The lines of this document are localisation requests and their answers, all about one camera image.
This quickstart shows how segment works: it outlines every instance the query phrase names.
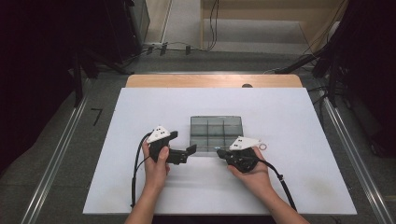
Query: hand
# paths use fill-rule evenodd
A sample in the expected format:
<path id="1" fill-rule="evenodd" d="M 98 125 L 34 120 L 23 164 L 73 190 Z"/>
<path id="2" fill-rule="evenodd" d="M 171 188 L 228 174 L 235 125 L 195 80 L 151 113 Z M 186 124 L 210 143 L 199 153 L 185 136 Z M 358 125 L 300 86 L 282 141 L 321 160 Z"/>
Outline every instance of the hand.
<path id="1" fill-rule="evenodd" d="M 264 157 L 257 147 L 253 147 L 253 150 L 259 159 L 264 160 Z M 262 198 L 263 195 L 274 192 L 268 175 L 268 167 L 264 163 L 258 162 L 252 171 L 245 174 L 239 172 L 231 165 L 227 168 L 234 176 L 238 177 L 256 197 Z"/>
<path id="2" fill-rule="evenodd" d="M 149 156 L 149 144 L 145 141 L 143 143 L 143 154 L 145 158 Z M 165 185 L 166 176 L 169 173 L 170 167 L 166 163 L 169 156 L 169 147 L 163 147 L 158 156 L 157 162 L 152 158 L 145 160 L 146 169 L 146 183 L 143 191 L 148 191 L 155 195 L 159 195 Z"/>

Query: metal frame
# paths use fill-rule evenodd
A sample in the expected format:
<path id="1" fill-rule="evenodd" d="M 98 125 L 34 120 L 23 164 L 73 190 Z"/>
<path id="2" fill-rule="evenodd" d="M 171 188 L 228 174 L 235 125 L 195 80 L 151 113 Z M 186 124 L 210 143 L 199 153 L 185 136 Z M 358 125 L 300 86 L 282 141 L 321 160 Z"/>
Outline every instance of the metal frame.
<path id="1" fill-rule="evenodd" d="M 358 176 L 359 181 L 361 182 L 361 186 L 363 187 L 364 192 L 366 193 L 367 199 L 370 202 L 370 205 L 373 207 L 373 211 L 378 220 L 378 223 L 383 224 L 393 224 L 395 223 L 390 211 L 387 208 L 384 198 L 379 192 L 376 183 L 370 175 L 367 166 L 365 165 L 359 151 L 347 130 L 345 123 L 343 122 L 341 115 L 338 111 L 338 108 L 334 108 L 330 101 L 326 98 L 325 106 L 329 115 L 332 119 L 332 123 L 341 139 L 341 142 L 346 150 L 346 154 L 348 155 L 350 162 L 355 170 L 356 175 Z"/>
<path id="2" fill-rule="evenodd" d="M 66 152 L 70 140 L 73 137 L 73 133 L 78 125 L 78 121 L 81 118 L 81 114 L 84 111 L 85 104 L 87 104 L 88 96 L 90 89 L 93 85 L 94 80 L 87 79 L 84 84 L 84 97 L 81 100 L 81 103 L 78 107 L 74 108 L 69 121 L 64 129 L 64 132 L 59 140 L 58 146 L 55 148 L 53 152 L 52 158 L 49 161 L 49 165 L 37 187 L 35 188 L 35 192 L 32 196 L 32 199 L 26 209 L 26 212 L 23 215 L 21 224 L 31 224 L 35 223 L 40 214 L 41 207 L 44 204 L 44 201 L 47 198 L 47 195 L 50 192 L 50 187 L 55 179 L 55 176 L 58 172 L 58 169 L 62 163 L 62 159 L 64 158 L 64 153 Z"/>

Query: handheld controller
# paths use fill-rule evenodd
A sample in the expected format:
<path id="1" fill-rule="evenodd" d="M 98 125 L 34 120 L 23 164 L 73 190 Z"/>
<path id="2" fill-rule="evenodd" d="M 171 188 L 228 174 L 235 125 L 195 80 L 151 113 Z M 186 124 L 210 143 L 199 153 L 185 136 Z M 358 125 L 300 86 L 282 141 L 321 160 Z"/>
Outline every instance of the handheld controller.
<path id="1" fill-rule="evenodd" d="M 249 147 L 238 151 L 218 150 L 218 155 L 221 159 L 227 161 L 227 164 L 234 166 L 241 173 L 250 172 L 256 167 L 258 157 L 253 148 Z"/>
<path id="2" fill-rule="evenodd" d="M 230 150 L 219 149 L 217 153 L 227 164 L 234 166 L 241 173 L 247 173 L 252 171 L 260 160 L 252 147 L 261 144 L 261 140 L 239 136 L 230 145 Z"/>
<path id="3" fill-rule="evenodd" d="M 158 126 L 150 135 L 147 142 L 149 143 L 149 155 L 154 160 L 158 160 L 158 155 L 163 147 L 169 147 L 169 141 L 177 138 L 177 132 L 169 133 L 164 127 Z M 187 158 L 194 154 L 197 150 L 196 145 L 187 147 L 186 150 L 175 150 L 169 148 L 169 157 L 166 160 L 168 163 L 178 165 L 186 163 Z"/>

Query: white tabletop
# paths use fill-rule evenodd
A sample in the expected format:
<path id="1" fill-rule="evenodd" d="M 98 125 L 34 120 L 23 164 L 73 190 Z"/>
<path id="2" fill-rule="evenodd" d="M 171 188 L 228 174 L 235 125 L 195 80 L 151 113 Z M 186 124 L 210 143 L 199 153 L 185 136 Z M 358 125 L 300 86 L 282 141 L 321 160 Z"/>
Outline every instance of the white tabletop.
<path id="1" fill-rule="evenodd" d="M 191 116 L 240 116 L 245 137 L 261 139 L 268 146 L 262 154 L 285 177 L 299 213 L 356 214 L 304 88 L 122 89 L 83 213 L 129 213 L 134 158 L 141 138 L 161 124 L 178 131 L 171 148 L 184 149 L 189 146 Z M 214 157 L 189 157 L 186 164 L 171 165 L 155 213 L 269 214 L 226 165 Z M 138 199 L 144 166 L 137 175 Z M 270 177 L 287 202 L 274 172 L 270 171 Z"/>

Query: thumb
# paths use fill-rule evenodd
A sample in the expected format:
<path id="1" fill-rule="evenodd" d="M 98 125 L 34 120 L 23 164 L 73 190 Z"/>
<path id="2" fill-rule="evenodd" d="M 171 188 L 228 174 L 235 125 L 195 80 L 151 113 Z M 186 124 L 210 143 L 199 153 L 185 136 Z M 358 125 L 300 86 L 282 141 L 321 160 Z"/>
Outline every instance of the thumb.
<path id="1" fill-rule="evenodd" d="M 235 168 L 234 166 L 232 166 L 232 165 L 228 165 L 227 168 L 228 168 L 229 171 L 231 171 L 231 173 L 232 173 L 234 176 L 240 176 L 240 175 L 242 174 L 241 172 L 238 171 L 238 169 L 236 169 L 236 168 Z"/>
<path id="2" fill-rule="evenodd" d="M 169 156 L 169 147 L 163 147 L 163 149 L 161 149 L 160 151 L 160 154 L 158 155 L 157 164 L 159 164 L 160 166 L 165 166 L 166 159 L 168 159 L 168 156 Z"/>

